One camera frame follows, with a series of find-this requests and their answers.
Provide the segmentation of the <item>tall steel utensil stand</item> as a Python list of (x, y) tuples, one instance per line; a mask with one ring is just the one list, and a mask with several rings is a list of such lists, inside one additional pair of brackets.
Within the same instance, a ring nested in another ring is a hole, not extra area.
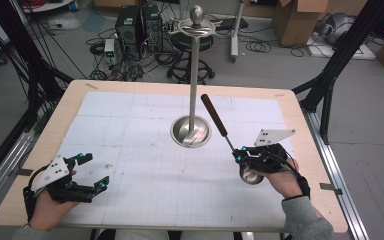
[(198, 148), (205, 145), (211, 137), (210, 124), (196, 114), (200, 40), (214, 35), (215, 26), (204, 19), (204, 10), (199, 5), (194, 5), (189, 15), (188, 19), (179, 22), (177, 28), (177, 33), (182, 33), (192, 40), (189, 114), (177, 118), (172, 123), (170, 134), (178, 145), (185, 148)]

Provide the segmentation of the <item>white round table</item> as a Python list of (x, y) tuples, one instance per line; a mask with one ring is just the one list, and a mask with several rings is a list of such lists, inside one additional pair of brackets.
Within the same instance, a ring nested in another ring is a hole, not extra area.
[(74, 0), (20, 0), (25, 13), (44, 12), (69, 6)]

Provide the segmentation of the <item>black computer tower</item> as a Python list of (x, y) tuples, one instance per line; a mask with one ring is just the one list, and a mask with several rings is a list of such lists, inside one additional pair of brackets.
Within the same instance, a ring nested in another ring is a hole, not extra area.
[(145, 41), (152, 52), (161, 52), (163, 49), (162, 18), (155, 4), (146, 4), (142, 7), (144, 20)]
[(130, 60), (138, 60), (140, 58), (139, 48), (144, 36), (140, 7), (122, 6), (115, 30), (123, 55)]

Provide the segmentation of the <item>white grid mat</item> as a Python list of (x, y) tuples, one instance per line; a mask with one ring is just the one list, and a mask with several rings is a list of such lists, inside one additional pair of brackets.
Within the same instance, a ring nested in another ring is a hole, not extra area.
[(163, 229), (280, 231), (281, 195), (268, 181), (239, 177), (233, 148), (251, 146), (263, 129), (285, 126), (276, 100), (214, 96), (228, 135), (214, 132), (199, 148), (175, 143), (170, 127), (187, 114), (186, 95), (89, 92), (59, 155), (90, 153), (75, 181), (109, 179), (105, 192), (76, 207), (73, 225)]

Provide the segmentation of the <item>black stool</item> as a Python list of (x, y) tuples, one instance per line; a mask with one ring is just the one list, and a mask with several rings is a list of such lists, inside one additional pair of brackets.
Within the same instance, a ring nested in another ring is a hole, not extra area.
[[(192, 38), (182, 33), (174, 34), (170, 37), (171, 44), (180, 51), (174, 62), (166, 72), (168, 78), (176, 78), (179, 83), (189, 83), (191, 80), (192, 64)], [(207, 78), (214, 78), (215, 72), (203, 60), (198, 65), (198, 83), (205, 85)]]

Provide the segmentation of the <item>white metal stand post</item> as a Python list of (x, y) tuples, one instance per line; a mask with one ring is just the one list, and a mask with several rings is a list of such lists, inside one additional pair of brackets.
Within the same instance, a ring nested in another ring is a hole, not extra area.
[(235, 20), (234, 20), (233, 30), (231, 33), (230, 59), (233, 63), (236, 62), (239, 56), (238, 32), (240, 28), (243, 9), (245, 7), (245, 2), (246, 0), (239, 0), (238, 9), (237, 9)]

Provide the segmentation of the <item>black flat device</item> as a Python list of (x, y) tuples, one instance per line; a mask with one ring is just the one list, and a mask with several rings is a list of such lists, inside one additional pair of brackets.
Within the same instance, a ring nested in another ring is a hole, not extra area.
[[(236, 22), (235, 18), (226, 18), (226, 19), (218, 20), (215, 23), (216, 30), (217, 31), (219, 31), (219, 30), (233, 30), (235, 27), (235, 22)], [(244, 20), (243, 18), (241, 18), (240, 23), (239, 23), (239, 27), (242, 29), (247, 28), (248, 22), (246, 20)]]

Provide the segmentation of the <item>person's left hand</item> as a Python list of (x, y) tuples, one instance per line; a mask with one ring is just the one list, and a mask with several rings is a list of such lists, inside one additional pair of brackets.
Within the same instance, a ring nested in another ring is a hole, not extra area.
[(50, 231), (77, 205), (78, 202), (54, 201), (47, 191), (43, 191), (37, 197), (29, 225), (35, 230)]

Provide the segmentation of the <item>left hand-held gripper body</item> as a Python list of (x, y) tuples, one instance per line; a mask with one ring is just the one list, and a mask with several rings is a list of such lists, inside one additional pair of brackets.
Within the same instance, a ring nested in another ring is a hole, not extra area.
[(56, 156), (50, 164), (36, 171), (29, 180), (29, 189), (36, 196), (46, 189), (54, 201), (87, 202), (94, 197), (93, 187), (78, 185), (72, 180), (76, 156)]

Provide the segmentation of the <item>person's right hand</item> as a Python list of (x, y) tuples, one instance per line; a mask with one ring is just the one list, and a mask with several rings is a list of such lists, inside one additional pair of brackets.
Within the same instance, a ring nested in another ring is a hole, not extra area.
[(298, 164), (294, 159), (288, 159), (288, 164), (276, 173), (263, 173), (272, 187), (285, 199), (302, 196), (303, 192), (299, 186), (297, 176), (293, 170), (298, 169)]

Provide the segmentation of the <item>white flat panel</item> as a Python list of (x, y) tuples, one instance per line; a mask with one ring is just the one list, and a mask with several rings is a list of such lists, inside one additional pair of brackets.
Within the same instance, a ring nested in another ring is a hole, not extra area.
[[(317, 34), (312, 34), (307, 41), (307, 50), (312, 57), (330, 58), (335, 53), (333, 46)], [(355, 60), (374, 60), (375, 54), (362, 44), (353, 55)]]

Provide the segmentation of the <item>black metal frame strut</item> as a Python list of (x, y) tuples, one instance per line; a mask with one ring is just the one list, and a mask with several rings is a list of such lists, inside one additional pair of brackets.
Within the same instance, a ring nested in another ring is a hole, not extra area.
[(367, 0), (323, 70), (315, 78), (292, 89), (294, 94), (308, 90), (306, 97), (299, 101), (301, 108), (307, 112), (315, 113), (319, 103), (323, 102), (319, 135), (327, 145), (329, 145), (328, 130), (336, 80), (369, 33), (383, 18), (384, 0)]
[(11, 50), (0, 37), (0, 47), (8, 55), (21, 80), (28, 84), (28, 108), (23, 115), (25, 129), (38, 120), (38, 110), (45, 102), (59, 101), (64, 90), (57, 79), (71, 83), (73, 78), (49, 64), (41, 55), (10, 0), (0, 0), (0, 27), (17, 50), (24, 64), (11, 57)]

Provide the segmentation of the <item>small silver box device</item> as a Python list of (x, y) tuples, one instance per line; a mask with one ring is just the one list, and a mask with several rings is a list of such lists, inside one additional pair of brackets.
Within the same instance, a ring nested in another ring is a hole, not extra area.
[(105, 40), (104, 53), (107, 57), (115, 56), (115, 41), (113, 39)]

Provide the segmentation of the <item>steel ladle with brown handle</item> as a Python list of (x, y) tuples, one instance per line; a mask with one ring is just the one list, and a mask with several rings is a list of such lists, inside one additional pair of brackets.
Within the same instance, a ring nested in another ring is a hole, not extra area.
[[(235, 148), (233, 147), (231, 141), (228, 138), (228, 132), (220, 119), (217, 111), (215, 110), (209, 96), (207, 94), (201, 95), (201, 101), (203, 102), (204, 106), (206, 107), (209, 115), (211, 116), (215, 126), (217, 127), (219, 133), (222, 137), (225, 138), (227, 141), (232, 153), (235, 152)], [(263, 181), (264, 177), (256, 174), (253, 172), (249, 167), (247, 167), (245, 164), (238, 164), (239, 165), (239, 176), (241, 180), (247, 184), (250, 185), (256, 185)]]

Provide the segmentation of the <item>black tape piece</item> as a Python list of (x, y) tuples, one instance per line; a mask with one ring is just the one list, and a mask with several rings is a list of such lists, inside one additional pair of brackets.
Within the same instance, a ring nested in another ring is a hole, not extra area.
[(328, 184), (328, 183), (319, 183), (320, 188), (323, 190), (329, 190), (333, 191), (335, 195), (343, 195), (342, 189), (335, 187), (333, 184)]
[(13, 169), (8, 173), (9, 177), (15, 177), (15, 176), (31, 176), (33, 173), (33, 170), (31, 169)]

